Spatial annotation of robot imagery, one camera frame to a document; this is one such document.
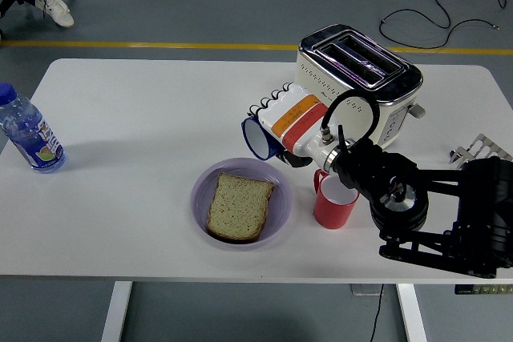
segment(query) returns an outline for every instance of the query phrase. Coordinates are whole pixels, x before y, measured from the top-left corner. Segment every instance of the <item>mug handle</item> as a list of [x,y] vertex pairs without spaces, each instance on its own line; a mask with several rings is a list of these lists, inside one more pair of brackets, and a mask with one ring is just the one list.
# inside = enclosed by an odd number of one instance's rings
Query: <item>mug handle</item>
[[328,176],[329,174],[325,173],[320,168],[315,171],[313,174],[313,188],[315,189],[315,193],[319,191],[319,186],[321,185],[322,180]]

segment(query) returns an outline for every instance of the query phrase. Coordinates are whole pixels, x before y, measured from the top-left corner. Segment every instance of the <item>red cup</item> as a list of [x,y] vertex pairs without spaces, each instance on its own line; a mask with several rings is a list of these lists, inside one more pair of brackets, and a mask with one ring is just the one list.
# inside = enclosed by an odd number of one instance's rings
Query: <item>red cup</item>
[[316,221],[330,229],[344,226],[360,195],[358,190],[347,188],[337,176],[323,170],[315,171],[313,187],[317,193],[313,208]]

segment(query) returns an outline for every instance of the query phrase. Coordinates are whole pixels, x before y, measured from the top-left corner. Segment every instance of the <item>bowl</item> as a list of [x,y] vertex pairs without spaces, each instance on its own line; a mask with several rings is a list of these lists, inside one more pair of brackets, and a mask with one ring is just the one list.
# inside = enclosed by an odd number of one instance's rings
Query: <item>bowl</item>
[[[269,199],[267,219],[255,242],[227,243],[211,237],[207,232],[208,210],[216,192],[217,176],[221,172],[274,183],[273,193]],[[237,248],[261,245],[276,236],[287,222],[291,209],[292,190],[287,179],[275,167],[252,158],[232,158],[214,164],[198,178],[191,193],[191,211],[200,229],[215,241]]]

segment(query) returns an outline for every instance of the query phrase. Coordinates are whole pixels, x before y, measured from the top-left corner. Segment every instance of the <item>white shoe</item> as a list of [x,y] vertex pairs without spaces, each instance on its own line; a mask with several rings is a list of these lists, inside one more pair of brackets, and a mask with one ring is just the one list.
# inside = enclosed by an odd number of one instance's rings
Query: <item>white shoe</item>
[[38,7],[43,14],[49,14],[54,22],[62,27],[71,27],[75,24],[70,10],[62,0],[35,0],[35,6]]

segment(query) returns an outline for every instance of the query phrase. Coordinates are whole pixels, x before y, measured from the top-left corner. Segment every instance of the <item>plastic bottle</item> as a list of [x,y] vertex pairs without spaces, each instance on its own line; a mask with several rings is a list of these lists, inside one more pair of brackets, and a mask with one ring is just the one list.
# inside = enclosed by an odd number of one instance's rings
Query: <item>plastic bottle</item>
[[66,159],[41,112],[9,83],[0,83],[0,127],[37,172],[60,168]]

